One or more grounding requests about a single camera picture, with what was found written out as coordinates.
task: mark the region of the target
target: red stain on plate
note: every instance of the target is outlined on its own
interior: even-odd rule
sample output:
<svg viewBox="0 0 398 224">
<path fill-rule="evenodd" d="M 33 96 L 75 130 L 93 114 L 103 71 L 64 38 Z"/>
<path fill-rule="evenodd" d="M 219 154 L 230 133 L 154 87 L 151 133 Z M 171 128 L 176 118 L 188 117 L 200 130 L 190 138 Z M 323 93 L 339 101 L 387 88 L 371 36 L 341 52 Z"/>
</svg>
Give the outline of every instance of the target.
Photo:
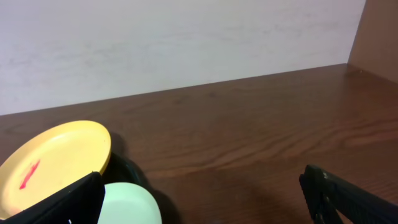
<svg viewBox="0 0 398 224">
<path fill-rule="evenodd" d="M 26 183 L 29 181 L 29 179 L 32 177 L 33 173 L 36 171 L 37 167 L 39 166 L 40 160 L 34 164 L 29 172 L 26 174 L 24 181 L 22 182 L 21 186 L 19 187 L 19 190 L 22 190 L 26 187 Z"/>
</svg>

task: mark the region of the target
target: light green bowl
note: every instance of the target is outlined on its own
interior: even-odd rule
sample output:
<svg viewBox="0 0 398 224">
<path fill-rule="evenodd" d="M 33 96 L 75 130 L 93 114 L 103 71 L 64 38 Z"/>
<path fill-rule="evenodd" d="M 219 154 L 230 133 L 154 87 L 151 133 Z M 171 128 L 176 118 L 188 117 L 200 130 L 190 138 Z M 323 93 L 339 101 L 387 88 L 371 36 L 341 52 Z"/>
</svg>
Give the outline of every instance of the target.
<svg viewBox="0 0 398 224">
<path fill-rule="evenodd" d="M 161 224 L 159 207 L 144 188 L 130 183 L 105 185 L 98 224 Z"/>
</svg>

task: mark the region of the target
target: brown wooden surface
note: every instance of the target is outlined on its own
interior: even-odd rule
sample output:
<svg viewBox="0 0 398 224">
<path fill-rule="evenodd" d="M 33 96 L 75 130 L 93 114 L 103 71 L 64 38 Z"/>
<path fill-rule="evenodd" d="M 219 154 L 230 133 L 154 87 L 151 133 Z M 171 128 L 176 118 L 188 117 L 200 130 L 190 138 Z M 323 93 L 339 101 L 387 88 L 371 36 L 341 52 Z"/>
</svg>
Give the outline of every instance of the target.
<svg viewBox="0 0 398 224">
<path fill-rule="evenodd" d="M 398 203 L 397 99 L 346 65 L 247 78 L 0 116 L 0 159 L 90 119 L 159 191 L 165 223 L 309 223 L 307 164 Z"/>
<path fill-rule="evenodd" d="M 349 63 L 398 82 L 397 27 L 397 0 L 367 0 Z"/>
</svg>

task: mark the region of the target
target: white wall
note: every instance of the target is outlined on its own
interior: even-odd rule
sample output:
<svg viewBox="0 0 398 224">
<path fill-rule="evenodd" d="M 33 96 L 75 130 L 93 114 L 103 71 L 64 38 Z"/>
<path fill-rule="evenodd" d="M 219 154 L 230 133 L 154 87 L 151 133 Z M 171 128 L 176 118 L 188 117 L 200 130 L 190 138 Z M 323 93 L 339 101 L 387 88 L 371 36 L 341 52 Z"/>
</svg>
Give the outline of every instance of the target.
<svg viewBox="0 0 398 224">
<path fill-rule="evenodd" d="M 364 0 L 1 0 L 0 114 L 346 63 Z"/>
</svg>

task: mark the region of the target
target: dish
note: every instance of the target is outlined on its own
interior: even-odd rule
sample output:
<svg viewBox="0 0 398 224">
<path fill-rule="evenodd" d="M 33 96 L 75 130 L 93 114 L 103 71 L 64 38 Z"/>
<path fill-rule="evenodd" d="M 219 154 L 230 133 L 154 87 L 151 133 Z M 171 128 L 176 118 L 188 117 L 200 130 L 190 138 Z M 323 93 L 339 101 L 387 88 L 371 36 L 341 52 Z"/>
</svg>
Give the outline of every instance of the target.
<svg viewBox="0 0 398 224">
<path fill-rule="evenodd" d="M 105 198 L 98 224 L 162 224 L 160 210 L 153 196 L 131 183 L 105 185 Z"/>
<path fill-rule="evenodd" d="M 9 218 L 90 172 L 104 172 L 108 130 L 94 121 L 51 128 L 14 152 L 0 167 L 0 218 Z"/>
</svg>

